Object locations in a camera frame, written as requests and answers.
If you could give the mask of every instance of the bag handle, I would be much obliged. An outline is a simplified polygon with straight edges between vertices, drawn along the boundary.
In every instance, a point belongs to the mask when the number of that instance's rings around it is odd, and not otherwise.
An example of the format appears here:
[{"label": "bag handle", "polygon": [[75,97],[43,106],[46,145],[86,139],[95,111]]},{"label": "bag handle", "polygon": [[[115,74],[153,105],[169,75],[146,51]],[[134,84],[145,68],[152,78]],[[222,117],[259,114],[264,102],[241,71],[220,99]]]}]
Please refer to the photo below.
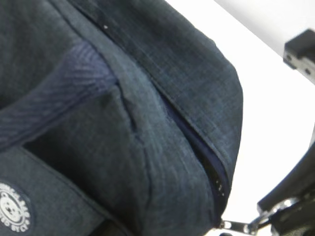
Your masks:
[{"label": "bag handle", "polygon": [[0,152],[42,135],[117,79],[101,55],[81,41],[25,97],[0,112]]}]

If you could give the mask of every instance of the round logo patch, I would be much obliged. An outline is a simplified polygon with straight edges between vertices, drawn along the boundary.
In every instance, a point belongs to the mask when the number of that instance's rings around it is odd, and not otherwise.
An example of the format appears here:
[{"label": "round logo patch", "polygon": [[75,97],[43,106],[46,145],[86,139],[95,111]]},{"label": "round logo patch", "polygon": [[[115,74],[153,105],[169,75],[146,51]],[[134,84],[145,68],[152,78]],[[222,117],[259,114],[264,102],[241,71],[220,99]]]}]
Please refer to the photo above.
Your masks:
[{"label": "round logo patch", "polygon": [[0,226],[17,233],[27,233],[31,226],[30,206],[23,194],[0,181]]}]

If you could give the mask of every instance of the bag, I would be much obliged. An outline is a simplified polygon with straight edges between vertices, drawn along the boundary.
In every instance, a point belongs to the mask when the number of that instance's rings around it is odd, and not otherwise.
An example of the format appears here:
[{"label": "bag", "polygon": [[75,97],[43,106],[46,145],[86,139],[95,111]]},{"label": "bag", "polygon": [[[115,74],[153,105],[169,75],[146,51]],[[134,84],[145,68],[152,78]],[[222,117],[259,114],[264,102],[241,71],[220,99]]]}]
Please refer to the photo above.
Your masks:
[{"label": "bag", "polygon": [[4,0],[0,235],[204,235],[221,221],[242,89],[163,1]]}]

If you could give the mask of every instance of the white wall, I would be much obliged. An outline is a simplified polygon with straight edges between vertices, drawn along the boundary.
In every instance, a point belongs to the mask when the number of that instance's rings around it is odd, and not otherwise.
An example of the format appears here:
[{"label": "white wall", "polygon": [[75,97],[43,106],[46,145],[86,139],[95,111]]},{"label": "white wall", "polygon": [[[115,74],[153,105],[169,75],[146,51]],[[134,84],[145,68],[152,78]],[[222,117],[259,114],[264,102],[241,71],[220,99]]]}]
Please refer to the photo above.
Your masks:
[{"label": "white wall", "polygon": [[279,55],[284,44],[315,29],[314,0],[215,0]]},{"label": "white wall", "polygon": [[[223,218],[250,222],[258,216],[257,202],[308,149],[315,122],[315,86],[289,69],[279,55],[214,1],[168,2],[215,40],[238,71],[244,91],[242,141]],[[220,233],[209,232],[209,236]]]}]

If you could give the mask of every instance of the metal clip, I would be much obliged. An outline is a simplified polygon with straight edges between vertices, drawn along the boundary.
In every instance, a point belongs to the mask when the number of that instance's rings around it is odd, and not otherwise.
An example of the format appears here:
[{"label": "metal clip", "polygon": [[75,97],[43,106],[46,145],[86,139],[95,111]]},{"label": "metal clip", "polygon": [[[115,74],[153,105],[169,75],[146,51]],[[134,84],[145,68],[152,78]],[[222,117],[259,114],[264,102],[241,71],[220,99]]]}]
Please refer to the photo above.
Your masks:
[{"label": "metal clip", "polygon": [[269,218],[279,211],[287,209],[300,201],[299,198],[289,198],[276,204],[270,211],[265,211],[253,220],[250,224],[239,223],[234,221],[222,221],[220,229],[232,230],[246,235],[256,236],[258,230],[265,227],[269,223]]}]

